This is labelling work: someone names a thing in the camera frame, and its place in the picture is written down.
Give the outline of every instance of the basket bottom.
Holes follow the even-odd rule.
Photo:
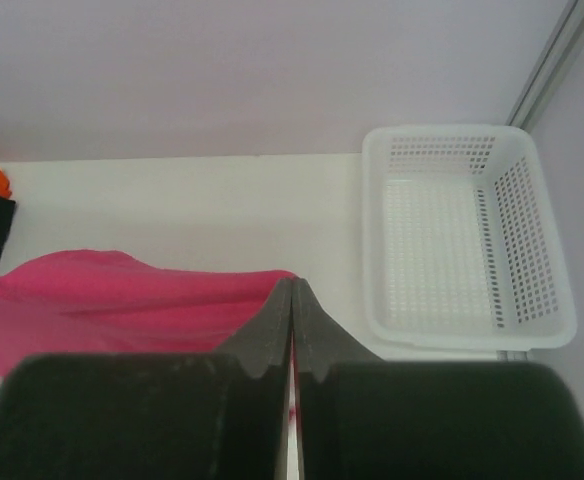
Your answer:
[[[477,335],[494,329],[477,190],[415,176],[384,192],[388,328]]]

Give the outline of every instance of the pink cloth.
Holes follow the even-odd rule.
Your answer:
[[[211,350],[292,276],[163,270],[121,252],[46,255],[0,277],[0,375],[42,352]]]

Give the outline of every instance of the red fabric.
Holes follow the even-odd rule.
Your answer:
[[[0,375],[42,352],[211,350],[292,276],[163,270],[90,250],[32,260],[0,277]]]

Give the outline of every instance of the white plastic basket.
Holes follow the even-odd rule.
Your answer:
[[[386,340],[527,351],[576,332],[538,154],[517,128],[369,133],[363,273],[368,322]]]

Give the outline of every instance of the laundry basket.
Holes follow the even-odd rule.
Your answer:
[[[386,340],[527,351],[576,332],[538,154],[517,128],[368,134],[363,273],[367,320]]]

